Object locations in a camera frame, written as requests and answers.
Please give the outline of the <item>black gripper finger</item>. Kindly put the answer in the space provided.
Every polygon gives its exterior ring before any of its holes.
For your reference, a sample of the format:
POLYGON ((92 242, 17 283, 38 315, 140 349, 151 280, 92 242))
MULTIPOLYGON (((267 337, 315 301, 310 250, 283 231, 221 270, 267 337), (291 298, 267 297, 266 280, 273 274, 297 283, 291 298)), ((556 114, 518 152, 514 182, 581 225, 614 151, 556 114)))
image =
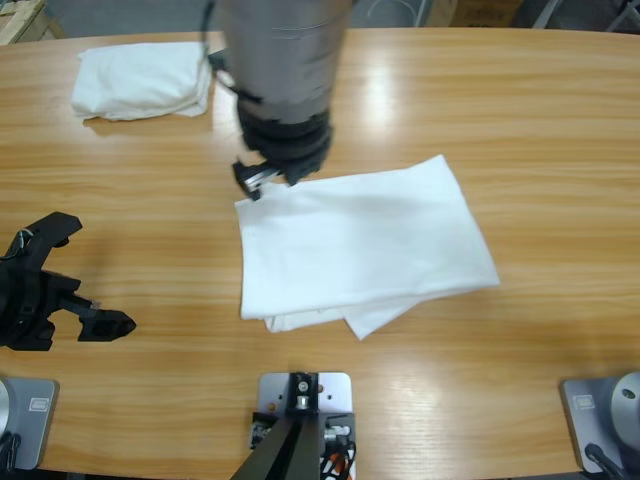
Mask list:
POLYGON ((245 196, 253 201, 258 200, 261 196, 264 168, 261 165, 245 165, 237 159, 232 164, 232 170, 235 181, 245 196))
POLYGON ((136 329, 136 322, 118 310, 80 308, 77 315, 82 324, 79 342, 112 342, 136 329))

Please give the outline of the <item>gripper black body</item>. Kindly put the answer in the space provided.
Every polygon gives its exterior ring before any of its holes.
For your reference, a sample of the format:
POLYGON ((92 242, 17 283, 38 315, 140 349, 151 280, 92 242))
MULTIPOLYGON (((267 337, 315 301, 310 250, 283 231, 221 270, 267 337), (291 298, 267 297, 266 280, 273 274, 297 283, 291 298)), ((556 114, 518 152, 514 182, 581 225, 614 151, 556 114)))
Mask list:
POLYGON ((248 187, 249 179, 260 174, 283 175, 289 185, 319 171, 328 155, 332 140, 330 111, 312 115, 307 120, 285 124, 264 120, 248 109, 249 102, 239 100, 237 113, 245 145, 258 152, 264 162, 245 166, 236 161, 236 182, 248 187))
POLYGON ((1 264, 1 345, 16 351, 47 351, 55 325, 49 317, 66 310, 78 316, 78 339, 94 341, 96 311, 76 294, 81 281, 57 273, 1 264))

